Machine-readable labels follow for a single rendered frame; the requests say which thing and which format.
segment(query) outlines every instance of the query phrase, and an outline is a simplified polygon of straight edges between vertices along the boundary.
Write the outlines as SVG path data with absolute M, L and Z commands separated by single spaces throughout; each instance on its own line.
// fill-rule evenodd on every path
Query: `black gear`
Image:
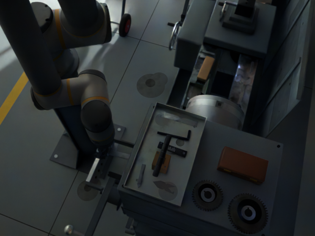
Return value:
M 267 224 L 268 212 L 264 203 L 252 194 L 239 194 L 228 207 L 229 220 L 242 233 L 260 232 Z
M 222 190 L 219 185 L 213 181 L 200 181 L 193 189 L 193 202 L 203 211 L 213 211 L 217 209 L 222 204 L 222 200 Z

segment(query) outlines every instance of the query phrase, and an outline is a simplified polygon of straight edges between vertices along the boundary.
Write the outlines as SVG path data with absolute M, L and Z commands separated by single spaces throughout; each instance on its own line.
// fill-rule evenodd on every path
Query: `red wheel hub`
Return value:
M 130 29 L 130 20 L 128 20 L 126 23 L 125 32 L 128 33 L 129 29 Z

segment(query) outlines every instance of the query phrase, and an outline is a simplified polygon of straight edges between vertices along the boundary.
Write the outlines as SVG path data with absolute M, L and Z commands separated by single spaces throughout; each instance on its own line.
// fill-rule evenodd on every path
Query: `black tire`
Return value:
M 121 37 L 125 37 L 130 30 L 131 27 L 131 15 L 124 14 L 122 18 L 120 19 L 119 23 L 119 35 Z

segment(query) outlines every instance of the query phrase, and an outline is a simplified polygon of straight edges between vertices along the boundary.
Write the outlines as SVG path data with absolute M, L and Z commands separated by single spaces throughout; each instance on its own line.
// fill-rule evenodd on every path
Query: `wooden block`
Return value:
M 268 161 L 239 150 L 224 147 L 217 170 L 245 179 L 255 184 L 265 181 Z
M 198 73 L 197 79 L 203 82 L 207 81 L 212 65 L 214 63 L 214 60 L 215 60 L 214 58 L 208 57 L 208 56 L 204 59 L 204 62 Z
M 156 151 L 155 157 L 153 159 L 153 163 L 152 163 L 152 169 L 154 170 L 156 163 L 158 162 L 158 158 L 160 156 L 160 152 Z M 162 164 L 162 167 L 160 169 L 161 173 L 166 174 L 167 169 L 169 168 L 169 162 L 171 161 L 171 156 L 170 155 L 165 155 L 165 159 L 164 159 L 164 163 Z

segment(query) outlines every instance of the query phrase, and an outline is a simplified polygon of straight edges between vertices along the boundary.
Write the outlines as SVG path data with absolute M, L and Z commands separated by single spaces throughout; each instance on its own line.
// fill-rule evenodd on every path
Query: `floor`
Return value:
M 57 0 L 30 1 L 59 8 Z M 111 20 L 119 22 L 122 0 L 98 1 L 107 3 Z M 109 81 L 113 120 L 126 127 L 126 141 L 136 140 L 152 103 L 167 103 L 178 73 L 173 66 L 175 50 L 168 50 L 172 27 L 167 23 L 179 21 L 184 2 L 127 0 L 126 13 L 132 16 L 132 26 L 126 38 L 119 37 L 112 24 L 110 43 L 77 49 L 79 71 L 98 69 Z M 168 78 L 158 97 L 146 97 L 137 91 L 135 85 L 143 76 L 158 72 Z M 31 85 L 22 74 L 0 28 L 0 235 L 61 236 L 69 224 L 85 233 L 100 195 L 83 189 L 85 173 L 49 160 L 64 128 L 53 111 L 34 107 Z M 131 153 L 130 148 L 121 145 L 117 150 Z M 126 159 L 115 157 L 109 170 L 122 174 L 126 164 Z M 108 203 L 94 235 L 126 235 L 127 220 L 121 209 L 116 211 Z

